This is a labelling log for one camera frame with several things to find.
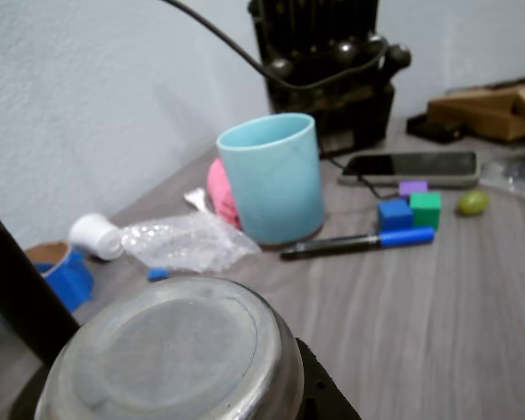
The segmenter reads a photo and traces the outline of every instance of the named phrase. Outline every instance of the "phone screen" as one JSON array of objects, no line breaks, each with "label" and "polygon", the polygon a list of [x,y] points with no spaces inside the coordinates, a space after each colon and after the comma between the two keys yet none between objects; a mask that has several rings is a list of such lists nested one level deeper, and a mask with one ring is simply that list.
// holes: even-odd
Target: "phone screen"
[{"label": "phone screen", "polygon": [[476,155],[472,152],[402,153],[353,157],[344,175],[376,176],[463,176],[474,175]]}]

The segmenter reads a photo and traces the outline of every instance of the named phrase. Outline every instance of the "cardboard box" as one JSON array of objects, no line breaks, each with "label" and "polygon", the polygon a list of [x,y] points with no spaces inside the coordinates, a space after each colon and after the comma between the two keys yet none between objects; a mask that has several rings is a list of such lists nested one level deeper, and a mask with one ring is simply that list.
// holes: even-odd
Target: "cardboard box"
[{"label": "cardboard box", "polygon": [[479,87],[432,99],[428,118],[439,123],[465,123],[479,136],[512,142],[525,137],[525,84]]}]

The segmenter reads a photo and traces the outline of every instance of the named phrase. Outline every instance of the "pink object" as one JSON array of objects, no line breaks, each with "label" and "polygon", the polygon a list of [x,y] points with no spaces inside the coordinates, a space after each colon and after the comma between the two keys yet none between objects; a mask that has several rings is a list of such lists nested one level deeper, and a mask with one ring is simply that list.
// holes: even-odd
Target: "pink object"
[{"label": "pink object", "polygon": [[219,157],[210,165],[206,179],[206,189],[212,199],[216,214],[227,223],[240,228],[241,223],[239,222],[239,215],[235,209],[231,185],[229,184],[224,164]]},{"label": "pink object", "polygon": [[409,197],[414,193],[427,193],[428,182],[427,181],[402,181],[399,183],[399,195],[401,197]]}]

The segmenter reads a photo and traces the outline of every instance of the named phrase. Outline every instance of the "green cube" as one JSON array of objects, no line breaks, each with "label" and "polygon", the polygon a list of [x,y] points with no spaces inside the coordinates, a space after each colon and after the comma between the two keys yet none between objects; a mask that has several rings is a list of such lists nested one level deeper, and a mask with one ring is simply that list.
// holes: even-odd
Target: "green cube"
[{"label": "green cube", "polygon": [[441,194],[439,192],[411,194],[410,208],[412,209],[413,226],[432,226],[434,229],[438,229],[441,212]]}]

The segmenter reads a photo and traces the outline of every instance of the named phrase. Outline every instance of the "black device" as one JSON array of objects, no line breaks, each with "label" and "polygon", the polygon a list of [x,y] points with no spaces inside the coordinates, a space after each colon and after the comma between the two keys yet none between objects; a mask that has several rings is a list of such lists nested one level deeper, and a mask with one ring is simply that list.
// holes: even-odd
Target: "black device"
[{"label": "black device", "polygon": [[339,177],[343,185],[358,185],[361,177],[372,185],[396,186],[411,179],[424,179],[431,186],[474,186],[480,165],[472,151],[433,153],[361,153],[355,155]]},{"label": "black device", "polygon": [[311,114],[320,135],[352,131],[349,144],[321,138],[322,158],[361,150],[385,137],[395,95],[391,80],[410,65],[411,55],[375,33],[377,9],[377,0],[249,3],[263,65],[290,84],[319,82],[365,65],[378,54],[383,57],[365,72],[304,92],[284,89],[267,78],[276,112]]},{"label": "black device", "polygon": [[361,420],[310,348],[296,339],[304,364],[304,397],[297,420]]},{"label": "black device", "polygon": [[406,132],[437,144],[450,144],[462,139],[467,129],[464,123],[430,121],[426,114],[421,114],[406,121]]}]

